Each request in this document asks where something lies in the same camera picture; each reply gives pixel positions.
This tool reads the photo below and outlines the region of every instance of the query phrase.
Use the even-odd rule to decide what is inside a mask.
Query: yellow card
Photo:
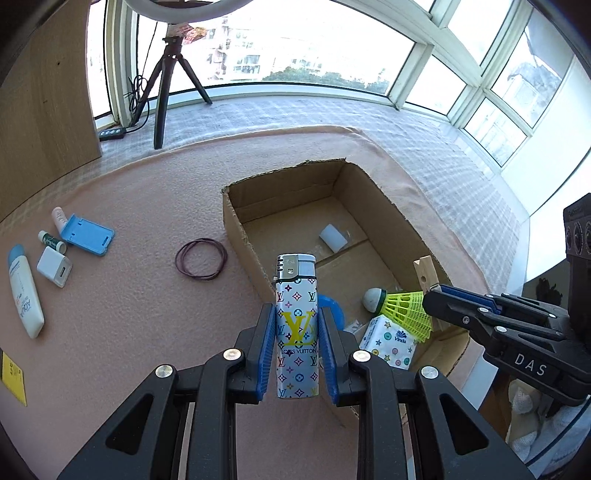
[[[22,370],[5,352],[2,352],[2,382],[23,405],[27,406]]]

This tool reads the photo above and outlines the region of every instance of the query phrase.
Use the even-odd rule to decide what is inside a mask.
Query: yellow shuttlecock
[[[383,288],[370,288],[363,295],[363,306],[376,315],[386,315],[419,342],[431,336],[431,318],[423,310],[423,292],[388,293]]]

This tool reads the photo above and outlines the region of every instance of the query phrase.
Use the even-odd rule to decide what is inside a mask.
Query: power strip
[[[114,127],[99,132],[99,141],[104,142],[105,140],[118,140],[123,138],[127,130],[125,127]]]

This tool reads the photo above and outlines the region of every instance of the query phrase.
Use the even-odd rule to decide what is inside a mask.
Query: pink tube
[[[57,231],[61,234],[61,231],[68,223],[68,217],[61,207],[55,207],[51,212],[51,218],[53,218],[53,223],[56,225]]]

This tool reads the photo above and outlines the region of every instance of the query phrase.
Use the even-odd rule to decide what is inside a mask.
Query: usb charger
[[[37,271],[60,288],[63,288],[66,284],[71,269],[72,262],[70,259],[51,247],[45,247],[43,255],[37,264]]]

